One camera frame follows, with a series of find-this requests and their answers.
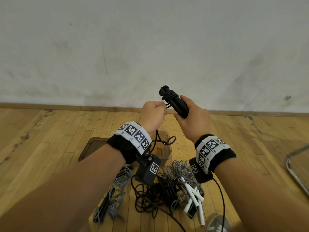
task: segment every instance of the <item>jump rope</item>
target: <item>jump rope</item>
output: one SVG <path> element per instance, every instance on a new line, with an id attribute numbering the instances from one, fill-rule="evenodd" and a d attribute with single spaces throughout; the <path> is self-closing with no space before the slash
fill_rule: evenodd
<path id="1" fill-rule="evenodd" d="M 167 141 L 161 139 L 158 130 L 156 130 L 155 140 L 152 149 L 149 151 L 151 154 L 156 146 L 157 142 L 161 142 L 164 145 L 171 145 L 176 141 L 176 137 L 172 136 Z M 108 213 L 112 219 L 119 217 L 117 214 L 118 209 L 122 206 L 125 196 L 125 190 L 127 184 L 131 181 L 131 186 L 134 190 L 136 199 L 135 199 L 135 209 L 138 212 L 149 212 L 152 213 L 152 218 L 155 218 L 158 210 L 166 213 L 170 216 L 185 232 L 185 228 L 182 224 L 173 216 L 173 211 L 178 208 L 184 208 L 183 203 L 187 203 L 190 199 L 189 194 L 184 187 L 184 184 L 187 183 L 191 187 L 197 187 L 200 191 L 200 194 L 203 196 L 204 192 L 199 183 L 197 183 L 191 167 L 187 166 L 187 162 L 172 161 L 171 166 L 166 166 L 165 168 L 161 167 L 162 173 L 157 173 L 158 183 L 154 183 L 151 186 L 145 186 L 144 184 L 138 184 L 136 187 L 133 185 L 133 177 L 131 166 L 125 166 L 118 173 L 114 179 L 114 185 L 118 187 L 112 187 L 109 192 L 106 194 L 102 204 L 97 207 L 93 214 L 94 222 L 103 222 L 105 213 Z M 225 203 L 222 194 L 222 190 L 218 182 L 213 178 L 214 182 L 217 184 L 223 203 L 223 220 L 221 232 L 224 230 L 224 218 L 225 218 Z M 161 206 L 166 205 L 169 212 L 163 209 Z M 193 218 L 197 212 L 197 207 L 192 203 L 188 211 L 188 216 Z"/>

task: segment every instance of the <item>black cable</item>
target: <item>black cable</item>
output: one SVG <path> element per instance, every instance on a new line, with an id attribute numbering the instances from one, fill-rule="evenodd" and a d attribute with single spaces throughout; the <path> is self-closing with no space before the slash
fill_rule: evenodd
<path id="1" fill-rule="evenodd" d="M 181 229 L 183 230 L 183 232 L 186 232 L 186 230 L 184 229 L 184 227 L 180 224 L 180 222 L 179 222 L 175 217 L 173 217 L 172 214 L 170 214 L 170 213 L 168 213 L 166 210 L 164 210 L 164 209 L 158 207 L 158 205 L 154 204 L 154 203 L 151 202 L 149 199 L 147 199 L 146 197 L 142 196 L 142 195 L 139 193 L 139 191 L 137 191 L 136 187 L 134 187 L 134 185 L 133 185 L 133 178 L 134 178 L 134 177 L 135 177 L 135 175 L 133 175 L 132 178 L 131 178 L 131 186 L 132 186 L 132 188 L 133 188 L 135 194 L 138 194 L 143 200 L 145 200 L 145 201 L 147 201 L 148 203 L 150 203 L 153 207 L 155 207 L 155 208 L 161 210 L 162 212 L 166 213 L 167 215 L 169 215 L 169 216 L 181 227 Z"/>
<path id="2" fill-rule="evenodd" d="M 223 232 L 223 226 L 224 226 L 224 219 L 225 219 L 225 204 L 224 204 L 224 198 L 223 198 L 223 194 L 222 194 L 222 191 L 221 191 L 221 188 L 219 186 L 219 183 L 213 178 L 214 182 L 218 185 L 219 187 L 219 190 L 220 190 L 220 193 L 221 193 L 221 196 L 222 196 L 222 202 L 223 202 L 223 220 L 222 220 L 222 229 L 221 229 L 221 232 Z"/>
<path id="3" fill-rule="evenodd" d="M 176 136 L 171 136 L 167 141 L 163 141 L 159 135 L 159 132 L 158 130 L 155 131 L 155 139 L 152 141 L 152 143 L 154 142 L 154 146 L 152 147 L 152 149 L 149 151 L 149 154 L 151 154 L 153 152 L 153 150 L 155 149 L 155 145 L 157 144 L 157 142 L 161 142 L 163 143 L 164 145 L 171 145 L 173 144 L 174 142 L 176 141 Z"/>

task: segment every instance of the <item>wooden floor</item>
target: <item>wooden floor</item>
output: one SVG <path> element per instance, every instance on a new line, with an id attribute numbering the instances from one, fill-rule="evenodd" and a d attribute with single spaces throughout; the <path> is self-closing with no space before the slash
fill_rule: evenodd
<path id="1" fill-rule="evenodd" d="M 0 109 L 0 215 L 40 184 L 76 164 L 91 137 L 108 138 L 121 124 L 137 121 L 138 117 L 139 113 Z M 309 143 L 309 118 L 211 118 L 213 133 L 231 146 L 240 161 L 284 192 L 308 203 L 287 174 L 283 161 L 289 152 Z M 172 145 L 172 160 L 189 160 L 195 156 L 193 143 L 184 137 L 172 114 L 166 116 L 160 131 L 177 137 Z M 203 209 L 206 222 L 209 222 L 215 213 L 223 213 L 222 199 L 215 182 L 204 183 L 203 189 Z M 225 192 L 224 197 L 226 217 L 235 225 L 240 219 Z M 91 230 L 181 231 L 161 211 L 154 220 L 149 213 L 136 212 L 134 201 L 134 192 L 128 186 L 120 209 L 125 220 L 112 221 L 106 217 L 100 226 L 89 220 Z M 205 231 L 198 218 L 191 220 L 183 212 L 175 212 L 174 216 L 187 231 Z"/>

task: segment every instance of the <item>wooden baseboard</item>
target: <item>wooden baseboard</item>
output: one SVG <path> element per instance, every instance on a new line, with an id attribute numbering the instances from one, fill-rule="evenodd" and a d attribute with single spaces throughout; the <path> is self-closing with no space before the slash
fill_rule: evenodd
<path id="1" fill-rule="evenodd" d="M 15 109 L 53 109 L 53 110 L 71 110 L 71 111 L 118 111 L 118 112 L 140 112 L 140 108 L 130 107 L 96 107 L 96 106 L 70 106 L 70 105 L 45 105 L 45 104 L 27 104 L 27 103 L 0 103 L 0 108 Z M 168 109 L 168 113 L 175 113 L 174 109 Z M 276 117 L 309 117 L 309 113 L 293 112 L 253 112 L 253 111 L 213 111 L 211 115 L 226 116 L 276 116 Z"/>

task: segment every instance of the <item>gray shoe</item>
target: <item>gray shoe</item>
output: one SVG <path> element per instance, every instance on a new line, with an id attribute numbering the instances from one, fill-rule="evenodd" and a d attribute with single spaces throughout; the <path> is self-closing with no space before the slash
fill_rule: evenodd
<path id="1" fill-rule="evenodd" d="M 215 215 L 207 226 L 207 232 L 221 232 L 222 231 L 222 215 Z M 224 218 L 223 232 L 230 230 L 232 226 L 230 225 L 227 218 Z"/>

